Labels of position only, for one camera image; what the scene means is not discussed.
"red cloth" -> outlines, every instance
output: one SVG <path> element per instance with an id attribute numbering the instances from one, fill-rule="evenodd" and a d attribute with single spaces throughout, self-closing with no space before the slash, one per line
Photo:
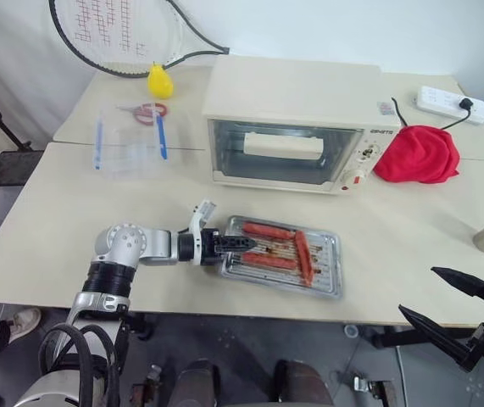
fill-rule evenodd
<path id="1" fill-rule="evenodd" d="M 428 125 L 410 125 L 396 135 L 374 171 L 389 182 L 445 182 L 457 176 L 460 155 L 453 138 Z"/>

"plug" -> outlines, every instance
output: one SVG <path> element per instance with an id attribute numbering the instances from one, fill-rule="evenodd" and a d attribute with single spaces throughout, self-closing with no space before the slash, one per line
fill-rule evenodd
<path id="1" fill-rule="evenodd" d="M 468 112 L 471 111 L 471 106 L 473 106 L 473 102 L 471 102 L 468 98 L 463 98 L 459 103 L 460 108 L 467 110 Z"/>

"tennis racket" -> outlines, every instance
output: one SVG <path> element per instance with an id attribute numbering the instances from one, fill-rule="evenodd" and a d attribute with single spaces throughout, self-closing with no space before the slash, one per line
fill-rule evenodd
<path id="1" fill-rule="evenodd" d="M 173 0 L 49 0 L 57 33 L 86 64 L 125 78 L 198 55 L 229 53 L 206 38 Z"/>

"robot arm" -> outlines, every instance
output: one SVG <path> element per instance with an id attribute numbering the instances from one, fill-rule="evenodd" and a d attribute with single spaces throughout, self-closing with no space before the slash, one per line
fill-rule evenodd
<path id="1" fill-rule="evenodd" d="M 55 343 L 53 363 L 48 367 L 42 363 L 43 376 L 15 407 L 94 407 L 102 404 L 106 396 L 107 407 L 118 404 L 119 401 L 111 401 L 119 400 L 111 392 L 119 390 L 115 376 L 119 377 L 123 369 L 128 349 L 130 328 L 125 318 L 138 264 L 174 265 L 178 261 L 191 261 L 195 265 L 213 265 L 222 261 L 225 253 L 247 251 L 256 245 L 246 237 L 221 236 L 218 229 L 203 228 L 214 208 L 213 203 L 204 200 L 195 208 L 189 227 L 180 232 L 147 229 L 131 223 L 102 231 L 95 243 L 87 279 L 75 296 L 66 322 L 53 328 L 62 331 Z M 73 333 L 74 330 L 85 335 Z M 86 349 L 82 351 L 81 343 L 73 346 L 78 343 L 69 338 L 68 332 L 83 337 Z M 114 345 L 113 353 L 106 349 L 107 341 Z M 42 345 L 41 360 L 45 359 L 44 349 Z M 81 366 L 81 353 L 86 352 L 92 361 L 92 384 Z M 109 369 L 112 365 L 117 373 Z M 82 386 L 84 377 L 87 388 Z M 81 403 L 82 390 L 87 397 Z"/>

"shoe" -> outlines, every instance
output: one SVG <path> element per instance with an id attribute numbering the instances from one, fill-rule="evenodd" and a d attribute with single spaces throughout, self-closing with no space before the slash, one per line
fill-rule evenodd
<path id="1" fill-rule="evenodd" d="M 32 332 L 42 318 L 42 313 L 38 308 L 27 308 L 14 314 L 11 320 L 7 320 L 10 327 L 10 339 L 8 343 L 12 343 L 20 337 L 24 337 L 27 333 Z"/>

